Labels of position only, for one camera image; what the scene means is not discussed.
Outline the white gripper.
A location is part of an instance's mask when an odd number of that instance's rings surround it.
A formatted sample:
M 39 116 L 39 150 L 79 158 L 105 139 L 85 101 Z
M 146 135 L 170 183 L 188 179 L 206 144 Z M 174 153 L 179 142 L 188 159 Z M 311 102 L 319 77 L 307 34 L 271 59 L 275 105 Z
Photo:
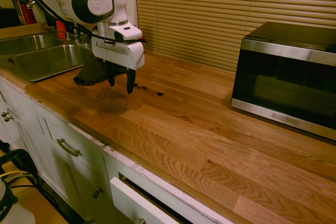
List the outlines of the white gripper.
M 102 39 L 93 37 L 91 40 L 93 54 L 100 59 L 106 61 L 106 73 L 110 86 L 115 85 L 115 75 L 112 63 L 127 67 L 127 92 L 133 92 L 137 68 L 145 63 L 144 48 L 141 42 L 132 42 L 125 44 L 116 42 L 114 45 L 108 46 Z

